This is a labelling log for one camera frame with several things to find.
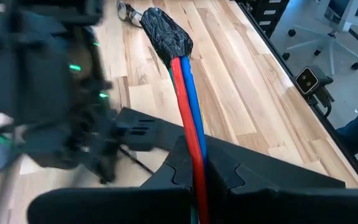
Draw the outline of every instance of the blue cable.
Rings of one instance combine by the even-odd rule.
[[[201,117],[200,106],[198,104],[197,91],[191,74],[190,60],[187,56],[180,57],[181,70],[185,81],[187,98],[190,105],[191,115],[195,124],[198,142],[200,144],[201,156],[203,157],[204,170],[206,171],[206,141],[203,128],[203,119]]]

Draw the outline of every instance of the white chair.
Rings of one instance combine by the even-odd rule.
[[[294,26],[294,29],[288,31],[288,35],[293,37],[296,35],[297,30],[305,30],[320,36],[320,38],[305,41],[300,44],[287,47],[287,51],[282,55],[284,60],[288,60],[290,57],[289,50],[305,47],[308,45],[318,44],[319,47],[315,50],[314,55],[317,56],[322,50],[329,50],[329,62],[331,67],[331,75],[335,74],[334,64],[334,46],[344,49],[349,54],[353,55],[357,61],[351,65],[353,70],[358,69],[358,55],[351,49],[347,48],[343,44],[336,40],[336,34],[338,32],[349,32],[351,25],[358,26],[358,0],[320,0],[316,18],[320,21],[326,21],[328,19],[329,26],[332,31],[328,34],[316,32],[314,30]]]

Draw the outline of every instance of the wooden tabletop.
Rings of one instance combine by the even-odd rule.
[[[358,176],[329,137],[283,68],[234,1],[128,0],[138,10],[167,12],[194,42],[191,69],[206,134],[358,187]],[[114,83],[111,104],[182,125],[170,76],[145,32],[121,22],[115,0],[106,1],[97,33],[105,76]],[[166,152],[138,152],[152,170]],[[68,187],[84,170],[43,169],[28,157],[14,167],[0,208],[0,223],[25,223],[25,210],[37,195]],[[138,186],[148,173],[122,156],[114,186]],[[88,174],[79,187],[101,187]]]

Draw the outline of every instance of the cable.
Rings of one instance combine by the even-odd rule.
[[[327,118],[329,116],[329,114],[331,113],[331,110],[333,109],[333,106],[331,105],[331,102],[330,101],[327,101],[328,104],[327,104],[327,112],[326,114],[324,114],[324,117]]]
[[[198,143],[200,144],[201,155],[203,156],[204,167],[206,167],[206,141],[204,135],[203,119],[201,117],[200,106],[198,104],[197,91],[191,74],[190,61],[188,56],[180,57],[183,79],[186,85],[187,97],[190,104],[191,114],[193,115],[194,124],[196,126]]]
[[[180,59],[178,57],[171,61],[171,68],[175,84],[175,91],[177,93],[179,111],[183,120],[183,127],[185,129],[186,141],[193,162],[194,185],[196,190],[199,219],[201,224],[208,224],[208,199],[206,193],[203,158],[201,155],[196,128],[188,103],[185,81],[183,80],[183,75],[181,72]]]
[[[134,156],[132,156],[129,152],[127,152],[126,150],[124,150],[123,148],[119,147],[118,148],[120,152],[122,152],[125,156],[127,156],[132,162],[135,162],[137,165],[139,165],[141,168],[143,168],[144,170],[146,170],[146,172],[148,172],[150,175],[153,175],[154,172],[152,170],[150,170],[150,168],[148,168],[145,164],[143,164],[143,162],[139,161],[138,159],[136,159]]]

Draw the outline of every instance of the black table edge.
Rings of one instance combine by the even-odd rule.
[[[285,73],[289,77],[294,77],[290,69],[285,65],[281,55],[277,51],[277,49],[273,46],[270,39],[266,36],[266,34],[263,32],[263,30],[260,28],[258,23],[255,21],[255,19],[251,16],[251,14],[245,9],[245,5],[241,2],[237,2],[238,6],[240,7],[241,11],[246,15],[252,26],[254,26],[255,30],[258,32],[258,34],[261,36],[262,40],[265,42],[266,46],[269,48],[273,56],[277,59],[280,66],[284,69]],[[350,153],[343,145],[343,143],[339,140],[337,136],[337,132],[335,128],[332,126],[332,124],[328,121],[327,118],[324,117],[324,113],[320,110],[320,108],[317,105],[310,105],[311,110],[315,113],[317,118],[319,119],[320,123],[324,126],[324,128],[327,130],[328,134],[331,136],[331,138],[334,140],[334,142],[337,144],[338,148],[341,150],[341,152],[344,154],[347,161],[350,163],[350,165],[353,167],[355,172],[358,175],[358,160]]]

